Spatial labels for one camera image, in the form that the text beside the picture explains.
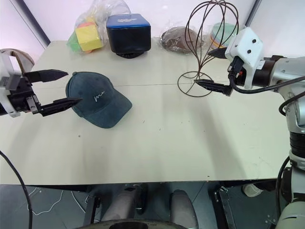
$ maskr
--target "baseball cap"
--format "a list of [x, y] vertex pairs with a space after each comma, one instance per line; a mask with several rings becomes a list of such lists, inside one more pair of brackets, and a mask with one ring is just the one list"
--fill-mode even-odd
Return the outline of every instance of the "baseball cap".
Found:
[[91, 72], [74, 72], [66, 85], [67, 97], [82, 100], [72, 109], [101, 128], [111, 128], [130, 110], [132, 103], [113, 87], [104, 75]]

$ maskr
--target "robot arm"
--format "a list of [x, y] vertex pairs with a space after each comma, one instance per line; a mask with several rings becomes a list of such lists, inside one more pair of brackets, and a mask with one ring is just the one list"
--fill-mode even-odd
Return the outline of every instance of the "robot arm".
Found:
[[[226, 49], [213, 50], [209, 54], [226, 57], [231, 61], [228, 68], [230, 85], [214, 83], [211, 80], [195, 80], [198, 85], [227, 96], [230, 96], [233, 90], [244, 94], [272, 90], [285, 99], [279, 110], [286, 116], [290, 132], [291, 167], [285, 168], [282, 180], [280, 171], [277, 185], [281, 184], [283, 197], [290, 204], [283, 210], [276, 228], [304, 228], [305, 57], [288, 59], [272, 56], [263, 59], [263, 43], [250, 28], [243, 29], [233, 37]], [[262, 88], [251, 90], [252, 86]]]
[[22, 74], [16, 57], [0, 53], [0, 115], [18, 117], [23, 111], [48, 116], [76, 105], [80, 98], [63, 98], [41, 105], [32, 89], [32, 83], [54, 81], [66, 75], [66, 72], [59, 70]]

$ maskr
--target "shoe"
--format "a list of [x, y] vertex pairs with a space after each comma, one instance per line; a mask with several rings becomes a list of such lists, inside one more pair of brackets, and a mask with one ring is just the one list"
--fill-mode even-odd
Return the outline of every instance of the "shoe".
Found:
[[256, 197], [256, 196], [260, 195], [263, 192], [263, 190], [259, 189], [254, 184], [250, 184], [250, 185], [243, 186], [243, 192], [248, 197]]

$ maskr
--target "white wall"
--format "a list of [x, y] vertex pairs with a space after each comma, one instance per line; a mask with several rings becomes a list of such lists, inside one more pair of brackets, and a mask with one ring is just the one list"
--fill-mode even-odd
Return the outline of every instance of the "white wall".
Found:
[[[51, 41], [67, 40], [77, 17], [85, 12], [92, 0], [24, 0]], [[193, 8], [203, 0], [125, 0], [133, 13], [140, 13], [152, 26], [152, 36], [160, 36], [167, 26], [185, 25]], [[231, 0], [239, 11], [240, 23], [245, 23], [254, 0]], [[214, 11], [207, 24], [221, 19]]]
[[14, 48], [38, 60], [44, 48], [9, 0], [0, 0], [0, 49]]
[[263, 0], [251, 28], [265, 56], [305, 56], [305, 0]]

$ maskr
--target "cap brim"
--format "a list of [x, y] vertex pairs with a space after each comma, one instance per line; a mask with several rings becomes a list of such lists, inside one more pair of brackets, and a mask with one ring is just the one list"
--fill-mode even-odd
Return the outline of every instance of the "cap brim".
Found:
[[116, 90], [115, 93], [115, 97], [106, 107], [83, 118], [101, 128], [115, 126], [132, 107], [132, 103], [124, 95]]

